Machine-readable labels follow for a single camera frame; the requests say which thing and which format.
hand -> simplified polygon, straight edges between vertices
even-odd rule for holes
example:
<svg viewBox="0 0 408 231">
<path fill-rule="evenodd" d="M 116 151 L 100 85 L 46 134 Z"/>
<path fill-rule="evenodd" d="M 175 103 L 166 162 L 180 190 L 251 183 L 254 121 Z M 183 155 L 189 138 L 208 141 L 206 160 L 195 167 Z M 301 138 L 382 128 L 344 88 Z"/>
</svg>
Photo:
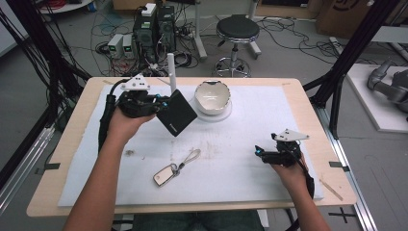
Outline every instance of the hand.
<svg viewBox="0 0 408 231">
<path fill-rule="evenodd" d="M 304 164 L 304 166 L 306 166 L 306 162 L 303 158 L 303 153 L 301 162 Z M 302 167 L 298 163 L 295 163 L 290 167 L 283 167 L 279 165 L 271 166 L 278 173 L 283 185 L 286 187 L 289 193 L 303 190 L 307 191 L 306 177 Z"/>
<path fill-rule="evenodd" d="M 128 140 L 135 136 L 142 124 L 154 117 L 155 115 L 130 118 L 124 115 L 119 108 L 116 108 L 109 123 L 108 137 L 113 137 L 115 140 L 126 144 Z"/>
</svg>

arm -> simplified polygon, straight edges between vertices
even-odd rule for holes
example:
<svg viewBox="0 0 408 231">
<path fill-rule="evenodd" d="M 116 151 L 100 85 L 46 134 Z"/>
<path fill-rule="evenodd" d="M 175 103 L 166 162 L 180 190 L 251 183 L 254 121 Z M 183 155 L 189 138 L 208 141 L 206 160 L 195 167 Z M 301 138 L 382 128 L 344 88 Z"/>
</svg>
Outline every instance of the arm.
<svg viewBox="0 0 408 231">
<path fill-rule="evenodd" d="M 124 145 L 139 127 L 154 116 L 129 118 L 116 109 L 108 136 L 88 181 L 65 223 L 64 230 L 111 230 L 114 219 L 117 177 Z"/>
<path fill-rule="evenodd" d="M 302 231 L 330 230 L 306 187 L 306 178 L 299 164 L 291 167 L 272 165 L 291 195 Z"/>
</svg>

person's right hand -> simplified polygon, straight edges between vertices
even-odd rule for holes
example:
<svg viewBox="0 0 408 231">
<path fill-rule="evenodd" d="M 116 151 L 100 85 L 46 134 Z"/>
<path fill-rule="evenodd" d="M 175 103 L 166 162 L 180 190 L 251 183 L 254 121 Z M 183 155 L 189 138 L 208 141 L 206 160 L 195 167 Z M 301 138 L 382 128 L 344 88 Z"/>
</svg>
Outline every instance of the person's right hand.
<svg viewBox="0 0 408 231">
<path fill-rule="evenodd" d="M 302 162 L 306 166 L 306 163 L 303 158 L 303 153 L 302 153 Z M 294 165 L 290 167 L 283 167 L 279 165 L 271 165 L 271 166 L 278 173 L 283 185 L 286 187 L 289 193 L 300 191 L 300 190 L 307 191 L 306 177 L 305 177 L 302 167 L 298 163 L 295 163 Z"/>
</svg>

white paper sheet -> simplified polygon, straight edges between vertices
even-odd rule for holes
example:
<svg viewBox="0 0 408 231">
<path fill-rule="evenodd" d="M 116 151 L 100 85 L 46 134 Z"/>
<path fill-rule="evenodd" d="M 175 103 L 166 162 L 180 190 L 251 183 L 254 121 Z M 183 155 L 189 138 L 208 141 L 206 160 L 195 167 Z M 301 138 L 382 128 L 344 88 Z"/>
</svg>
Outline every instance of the white paper sheet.
<svg viewBox="0 0 408 231">
<path fill-rule="evenodd" d="M 72 206 L 89 177 L 97 157 L 99 119 L 111 87 L 101 92 L 69 168 L 59 206 Z M 178 87 L 186 99 L 192 100 L 194 86 Z M 223 121 L 198 118 L 177 138 L 157 118 L 142 125 L 124 148 L 116 205 L 290 200 L 279 176 L 254 154 L 255 144 L 276 150 L 271 133 L 286 128 L 298 131 L 283 89 L 229 88 L 233 108 Z M 152 86 L 149 93 L 169 95 L 170 90 Z M 154 183 L 155 173 L 171 163 L 179 165 L 195 148 L 201 149 L 201 156 L 187 164 L 179 176 L 161 188 Z M 301 149 L 316 178 L 306 147 L 301 145 Z M 134 154 L 126 155 L 129 150 Z M 318 181 L 315 198 L 323 198 Z"/>
</svg>

stool seat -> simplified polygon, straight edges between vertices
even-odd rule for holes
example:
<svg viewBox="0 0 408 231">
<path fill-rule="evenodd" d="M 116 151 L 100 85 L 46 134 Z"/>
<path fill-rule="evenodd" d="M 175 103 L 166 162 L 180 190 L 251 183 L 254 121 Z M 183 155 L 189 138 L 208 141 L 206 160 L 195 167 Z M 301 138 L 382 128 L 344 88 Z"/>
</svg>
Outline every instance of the stool seat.
<svg viewBox="0 0 408 231">
<path fill-rule="evenodd" d="M 220 20 L 217 34 L 224 40 L 248 43 L 259 36 L 259 26 L 244 15 L 232 15 Z"/>
</svg>

